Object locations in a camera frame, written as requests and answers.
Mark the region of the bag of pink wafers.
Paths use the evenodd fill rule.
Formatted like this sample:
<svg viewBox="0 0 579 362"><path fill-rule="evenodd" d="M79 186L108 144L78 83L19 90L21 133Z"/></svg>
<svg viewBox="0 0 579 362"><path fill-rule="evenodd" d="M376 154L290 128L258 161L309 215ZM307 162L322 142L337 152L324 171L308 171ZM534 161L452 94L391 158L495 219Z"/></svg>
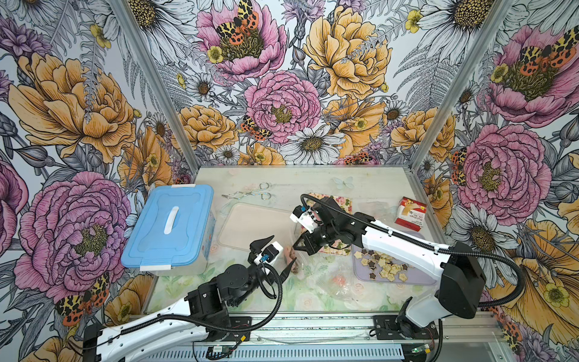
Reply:
<svg viewBox="0 0 579 362"><path fill-rule="evenodd" d="M308 256L305 252L296 251L292 247L285 247L283 252L286 264L291 265L290 271L294 275L299 275L305 271Z"/></svg>

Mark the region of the bag of mixed snacks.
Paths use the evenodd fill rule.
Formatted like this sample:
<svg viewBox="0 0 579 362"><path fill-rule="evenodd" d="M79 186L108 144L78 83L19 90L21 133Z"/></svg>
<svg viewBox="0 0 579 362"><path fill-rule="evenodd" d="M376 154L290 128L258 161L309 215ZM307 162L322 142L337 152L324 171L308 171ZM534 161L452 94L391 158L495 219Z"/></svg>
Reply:
<svg viewBox="0 0 579 362"><path fill-rule="evenodd" d="M352 268L329 268L319 274L316 285L327 296L344 302L359 300L363 289Z"/></svg>

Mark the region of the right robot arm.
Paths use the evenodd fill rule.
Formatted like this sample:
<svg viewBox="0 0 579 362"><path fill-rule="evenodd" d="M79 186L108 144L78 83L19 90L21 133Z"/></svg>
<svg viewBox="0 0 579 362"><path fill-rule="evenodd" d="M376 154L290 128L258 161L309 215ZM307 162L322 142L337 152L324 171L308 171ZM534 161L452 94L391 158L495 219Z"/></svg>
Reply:
<svg viewBox="0 0 579 362"><path fill-rule="evenodd" d="M385 253L417 268L437 283L434 291L405 301L393 328L412 336L437 319L475 317L486 277L473 250L458 243L448 248L392 229L370 215L349 214L331 198L319 200L302 195L301 205L290 215L303 233L294 243L296 251L314 255L335 241L360 249Z"/></svg>

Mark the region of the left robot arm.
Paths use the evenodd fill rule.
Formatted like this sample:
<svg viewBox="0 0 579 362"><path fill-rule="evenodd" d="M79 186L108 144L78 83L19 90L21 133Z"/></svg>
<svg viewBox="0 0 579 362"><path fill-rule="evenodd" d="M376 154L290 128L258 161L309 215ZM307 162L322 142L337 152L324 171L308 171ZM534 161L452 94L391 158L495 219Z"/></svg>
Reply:
<svg viewBox="0 0 579 362"><path fill-rule="evenodd" d="M283 282L293 262L284 261L284 248L272 237L250 244L248 265L233 264L200 284L174 304L135 321L114 327L99 324L84 332L84 361L141 361L185 342L232 337L240 345L254 330L274 319L283 299ZM275 301L260 322L234 322L229 308L238 307L254 291Z"/></svg>

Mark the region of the beige plastic tray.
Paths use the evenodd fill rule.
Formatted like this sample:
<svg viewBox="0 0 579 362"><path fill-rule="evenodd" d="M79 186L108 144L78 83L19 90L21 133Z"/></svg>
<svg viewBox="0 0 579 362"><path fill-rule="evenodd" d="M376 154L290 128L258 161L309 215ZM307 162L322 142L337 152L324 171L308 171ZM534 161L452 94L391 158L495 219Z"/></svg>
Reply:
<svg viewBox="0 0 579 362"><path fill-rule="evenodd" d="M238 203L226 217L217 241L223 247L249 252L252 242L274 235L273 241L292 246L296 224L290 215L290 211Z"/></svg>

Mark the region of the yellow floral tray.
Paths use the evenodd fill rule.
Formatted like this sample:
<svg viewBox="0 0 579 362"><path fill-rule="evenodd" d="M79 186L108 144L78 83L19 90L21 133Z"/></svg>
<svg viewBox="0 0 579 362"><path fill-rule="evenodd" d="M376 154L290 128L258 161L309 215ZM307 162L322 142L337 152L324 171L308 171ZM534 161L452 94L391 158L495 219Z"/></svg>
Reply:
<svg viewBox="0 0 579 362"><path fill-rule="evenodd" d="M310 193L310 196L313 198L317 198L319 200L323 200L324 198L331 198L333 199L343 211L347 213L352 213L353 211L353 202L351 199L344 197L344 196L333 196L333 195L325 195L325 194L318 194L318 193ZM330 246L324 245L319 252L332 254L335 256L350 256L351 254L351 246L345 244L345 242L341 240L335 241Z"/></svg>

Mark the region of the lavender plastic tray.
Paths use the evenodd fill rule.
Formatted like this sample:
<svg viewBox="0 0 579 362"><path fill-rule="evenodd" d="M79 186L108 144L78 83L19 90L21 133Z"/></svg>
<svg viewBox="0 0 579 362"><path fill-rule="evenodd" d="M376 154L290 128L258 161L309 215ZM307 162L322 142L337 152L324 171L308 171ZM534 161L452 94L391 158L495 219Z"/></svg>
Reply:
<svg viewBox="0 0 579 362"><path fill-rule="evenodd" d="M419 262L425 261L427 252L426 249L397 237L386 236L385 238L386 242L380 241L377 246L378 250L374 251L385 253L394 258L396 261L407 264L409 267L407 272L409 280L405 283L397 284L433 285L437 283L431 277L430 273L426 273L422 269L418 268ZM351 248L352 260L353 252L355 250L368 249L367 247L358 247L356 245L352 245Z"/></svg>

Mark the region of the pile of flower biscuits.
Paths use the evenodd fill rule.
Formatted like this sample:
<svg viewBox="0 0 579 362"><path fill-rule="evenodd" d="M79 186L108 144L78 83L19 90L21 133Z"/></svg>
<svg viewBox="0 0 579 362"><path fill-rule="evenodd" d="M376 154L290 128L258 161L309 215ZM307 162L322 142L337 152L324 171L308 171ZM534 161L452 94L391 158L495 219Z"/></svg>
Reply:
<svg viewBox="0 0 579 362"><path fill-rule="evenodd" d="M391 256L368 249L353 252L354 274L362 281L405 283L408 265Z"/></svg>

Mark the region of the metal scissors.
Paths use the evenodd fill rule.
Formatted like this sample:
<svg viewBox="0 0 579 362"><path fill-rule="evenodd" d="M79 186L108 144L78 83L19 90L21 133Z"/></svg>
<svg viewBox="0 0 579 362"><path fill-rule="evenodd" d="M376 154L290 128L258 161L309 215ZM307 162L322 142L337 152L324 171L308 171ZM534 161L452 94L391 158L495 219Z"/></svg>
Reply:
<svg viewBox="0 0 579 362"><path fill-rule="evenodd" d="M230 194L222 194L222 197L229 200L241 200L250 196L259 196L262 200L267 201L271 199L270 193L271 184L267 182L260 183L258 187L248 191L236 191Z"/></svg>

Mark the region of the blue lidded storage box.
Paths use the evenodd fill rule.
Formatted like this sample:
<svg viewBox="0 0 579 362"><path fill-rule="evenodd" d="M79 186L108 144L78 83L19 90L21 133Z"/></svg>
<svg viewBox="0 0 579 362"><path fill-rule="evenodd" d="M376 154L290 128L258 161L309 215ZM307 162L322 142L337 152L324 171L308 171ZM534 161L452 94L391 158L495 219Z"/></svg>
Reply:
<svg viewBox="0 0 579 362"><path fill-rule="evenodd" d="M216 224L213 198L209 185L156 188L128 238L122 265L156 276L204 273Z"/></svg>

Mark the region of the red white small box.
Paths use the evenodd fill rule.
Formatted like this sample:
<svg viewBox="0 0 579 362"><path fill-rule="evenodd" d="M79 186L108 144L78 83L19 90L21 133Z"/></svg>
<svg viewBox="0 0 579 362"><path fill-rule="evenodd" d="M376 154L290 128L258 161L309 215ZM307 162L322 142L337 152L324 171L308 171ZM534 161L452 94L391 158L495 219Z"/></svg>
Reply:
<svg viewBox="0 0 579 362"><path fill-rule="evenodd" d="M395 223L415 232L425 224L427 205L414 199L403 197L397 208Z"/></svg>

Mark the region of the aluminium front rail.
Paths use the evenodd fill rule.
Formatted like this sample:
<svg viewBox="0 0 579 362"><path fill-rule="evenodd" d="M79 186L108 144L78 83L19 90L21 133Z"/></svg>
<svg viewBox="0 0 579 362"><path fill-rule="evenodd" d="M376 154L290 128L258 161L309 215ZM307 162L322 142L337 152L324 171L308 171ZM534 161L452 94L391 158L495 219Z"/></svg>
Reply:
<svg viewBox="0 0 579 362"><path fill-rule="evenodd" d="M472 319L459 317L442 318L434 321L439 338L434 340L378 340L372 334L374 315L394 315L392 313L376 314L374 312L357 313L322 313L298 314L281 313L274 317L264 327L251 332L250 340L237 345L235 342L185 342L179 346L193 345L202 350L209 347L232 347L238 350L266 345L281 345L291 348L308 345L362 345L368 343L381 344L425 344L432 342L450 343L490 343L503 342L505 339L498 327L497 321L488 312L482 312ZM265 314L252 314L253 323L265 318Z"/></svg>

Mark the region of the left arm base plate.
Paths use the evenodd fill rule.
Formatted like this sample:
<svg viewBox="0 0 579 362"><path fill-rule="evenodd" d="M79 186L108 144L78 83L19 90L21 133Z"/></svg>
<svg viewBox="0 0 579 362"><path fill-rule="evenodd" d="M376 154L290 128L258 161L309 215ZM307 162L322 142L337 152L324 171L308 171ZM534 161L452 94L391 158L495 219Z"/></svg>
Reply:
<svg viewBox="0 0 579 362"><path fill-rule="evenodd" d="M217 342L237 342L243 336L245 341L250 340L251 333L240 333L238 330L244 327L250 327L253 324L253 318L247 316L234 316L229 318L231 328L235 329L234 333L219 332Z"/></svg>

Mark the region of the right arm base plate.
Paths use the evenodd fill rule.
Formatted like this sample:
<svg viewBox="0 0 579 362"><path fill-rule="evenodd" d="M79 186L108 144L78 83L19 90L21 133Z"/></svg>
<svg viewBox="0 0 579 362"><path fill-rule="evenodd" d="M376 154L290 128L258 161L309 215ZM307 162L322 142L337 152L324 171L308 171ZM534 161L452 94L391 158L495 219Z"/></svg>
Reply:
<svg viewBox="0 0 579 362"><path fill-rule="evenodd" d="M378 340L434 340L439 338L434 322L427 327L416 327L408 322L398 322L395 315L374 315L372 334Z"/></svg>

